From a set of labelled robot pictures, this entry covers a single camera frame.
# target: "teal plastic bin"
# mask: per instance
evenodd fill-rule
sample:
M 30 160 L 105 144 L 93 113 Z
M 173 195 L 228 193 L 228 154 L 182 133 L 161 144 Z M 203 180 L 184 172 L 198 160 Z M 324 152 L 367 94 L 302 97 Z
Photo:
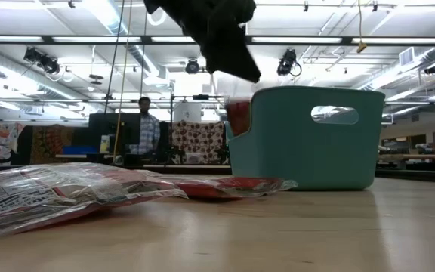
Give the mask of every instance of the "teal plastic bin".
M 286 178 L 296 190 L 363 190 L 374 181 L 384 94 L 284 86 L 257 91 L 251 126 L 234 137 L 227 124 L 237 177 Z M 318 106 L 355 110 L 316 122 Z

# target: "patterned fabric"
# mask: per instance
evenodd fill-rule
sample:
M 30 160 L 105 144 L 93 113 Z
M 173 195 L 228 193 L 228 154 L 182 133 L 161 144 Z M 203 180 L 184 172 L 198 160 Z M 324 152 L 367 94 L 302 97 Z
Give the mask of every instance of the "patterned fabric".
M 139 154 L 144 155 L 154 149 L 153 143 L 158 143 L 160 138 L 159 120 L 151 116 L 140 117 L 140 143 Z
M 172 145 L 186 153 L 184 163 L 219 164 L 217 150 L 223 148 L 224 124 L 178 122 L 172 126 Z
M 17 150 L 18 137 L 23 131 L 24 125 L 20 123 L 0 124 L 0 144 Z
M 63 147 L 71 146 L 74 128 L 62 125 L 33 127 L 30 164 L 55 162 L 55 155 L 63 153 Z

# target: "computer monitor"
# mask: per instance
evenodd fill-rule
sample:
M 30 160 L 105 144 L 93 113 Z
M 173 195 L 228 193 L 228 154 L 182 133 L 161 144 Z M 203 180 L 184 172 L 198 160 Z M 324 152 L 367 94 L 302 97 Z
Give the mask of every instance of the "computer monitor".
M 94 113 L 88 120 L 89 144 L 100 149 L 102 135 L 114 135 L 110 141 L 110 152 L 113 152 L 115 135 L 117 132 L 118 113 Z M 122 113 L 120 116 L 119 152 L 125 152 L 125 145 L 140 143 L 140 114 Z

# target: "air vent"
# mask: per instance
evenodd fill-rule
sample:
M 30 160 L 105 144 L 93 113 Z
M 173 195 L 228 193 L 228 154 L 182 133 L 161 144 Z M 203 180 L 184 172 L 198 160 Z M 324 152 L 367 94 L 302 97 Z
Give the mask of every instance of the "air vent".
M 414 48 L 410 47 L 399 54 L 400 66 L 405 66 L 414 62 Z
M 417 122 L 417 121 L 419 121 L 419 115 L 418 115 L 418 114 L 413 114 L 413 115 L 411 116 L 411 120 L 412 120 L 413 122 Z

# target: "table surface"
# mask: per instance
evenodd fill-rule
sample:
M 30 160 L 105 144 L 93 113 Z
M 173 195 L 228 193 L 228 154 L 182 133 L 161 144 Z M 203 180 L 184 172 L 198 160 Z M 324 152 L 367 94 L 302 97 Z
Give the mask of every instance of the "table surface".
M 161 199 L 0 238 L 0 271 L 435 271 L 435 184 Z
M 382 154 L 378 160 L 435 159 L 435 154 Z

